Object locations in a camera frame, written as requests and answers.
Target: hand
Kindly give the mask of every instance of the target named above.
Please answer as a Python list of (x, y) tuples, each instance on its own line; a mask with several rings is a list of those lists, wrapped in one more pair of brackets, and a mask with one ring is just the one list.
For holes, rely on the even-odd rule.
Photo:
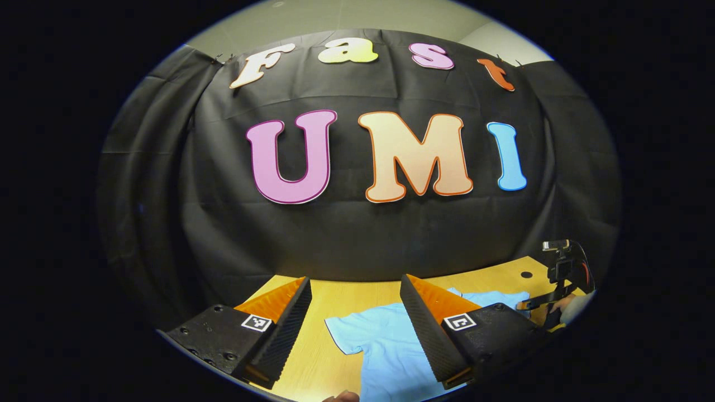
[(323, 402), (360, 402), (360, 396), (346, 389), (338, 396), (328, 397)]
[(551, 311), (546, 311), (547, 313), (552, 313), (553, 311), (556, 311), (556, 309), (560, 309), (561, 312), (563, 313), (563, 309), (566, 308), (566, 306), (571, 303), (571, 301), (576, 297), (573, 293), (570, 295), (564, 297), (563, 299), (559, 300), (558, 302), (554, 303), (553, 306), (551, 306)]

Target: black cloth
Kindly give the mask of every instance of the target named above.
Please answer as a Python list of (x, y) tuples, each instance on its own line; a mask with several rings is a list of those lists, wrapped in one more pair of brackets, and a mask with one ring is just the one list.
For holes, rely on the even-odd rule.
[[(373, 42), (378, 60), (323, 64), (325, 43)], [(436, 44), (452, 70), (426, 69), (408, 46)], [(230, 89), (251, 54), (296, 48), (263, 78)], [(499, 87), (476, 59), (493, 60), (516, 87)], [(305, 173), (305, 143), (295, 118), (337, 112), (330, 125), (330, 181), (302, 205), (267, 200), (256, 188), (245, 133), (285, 123), (280, 173)], [(396, 202), (374, 204), (367, 112), (398, 113), (418, 139), (430, 118), (464, 122), (467, 195), (407, 187)], [(497, 186), (501, 161), (488, 122), (512, 125), (524, 189)], [(544, 240), (572, 238), (597, 280), (605, 273), (620, 219), (618, 163), (608, 130), (588, 97), (555, 62), (514, 67), (451, 41), (398, 31), (352, 29), (290, 38), (225, 65), (184, 46), (137, 87), (112, 126), (99, 174), (99, 214), (108, 261), (161, 329), (209, 303), (236, 305), (274, 274), (323, 280), (398, 280), (448, 275), (524, 255), (543, 258)]]

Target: pink letter u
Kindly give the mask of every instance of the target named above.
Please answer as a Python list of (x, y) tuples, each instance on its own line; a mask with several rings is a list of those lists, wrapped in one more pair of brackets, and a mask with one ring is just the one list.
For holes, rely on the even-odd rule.
[(251, 142), (253, 177), (258, 191), (279, 204), (302, 204), (317, 198), (330, 179), (328, 126), (337, 120), (332, 110), (315, 110), (295, 119), (305, 133), (305, 176), (294, 182), (280, 176), (278, 135), (285, 127), (280, 120), (257, 124), (246, 133)]

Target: ceiling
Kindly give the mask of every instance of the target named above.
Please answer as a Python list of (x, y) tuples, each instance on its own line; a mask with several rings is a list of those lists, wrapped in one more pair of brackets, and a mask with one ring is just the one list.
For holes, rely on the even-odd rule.
[(378, 28), (460, 41), (492, 19), (450, 0), (262, 1), (209, 27), (188, 45), (221, 62), (281, 39), (333, 29)]

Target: blue letter i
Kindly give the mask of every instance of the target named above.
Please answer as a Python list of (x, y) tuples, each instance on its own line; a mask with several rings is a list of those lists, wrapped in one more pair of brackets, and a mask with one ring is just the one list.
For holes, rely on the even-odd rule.
[(519, 153), (516, 152), (516, 130), (509, 124), (487, 123), (487, 130), (496, 138), (501, 158), (499, 188), (506, 191), (521, 190), (526, 187), (526, 177), (521, 174)]

